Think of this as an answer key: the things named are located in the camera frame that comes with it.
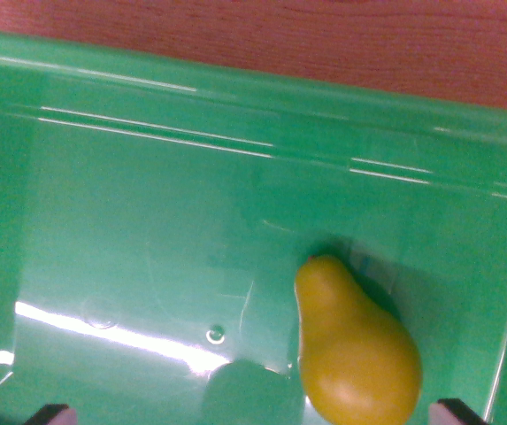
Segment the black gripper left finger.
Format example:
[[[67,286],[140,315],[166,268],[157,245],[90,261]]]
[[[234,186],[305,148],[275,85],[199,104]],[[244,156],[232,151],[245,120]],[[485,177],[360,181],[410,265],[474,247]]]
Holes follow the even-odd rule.
[[[77,425],[76,410],[67,404],[47,404],[24,422],[24,425]]]

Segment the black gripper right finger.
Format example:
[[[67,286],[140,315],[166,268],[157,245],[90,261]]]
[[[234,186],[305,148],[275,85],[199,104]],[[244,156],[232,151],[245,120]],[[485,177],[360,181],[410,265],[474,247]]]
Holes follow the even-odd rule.
[[[459,398],[441,398],[428,408],[428,425],[487,425]]]

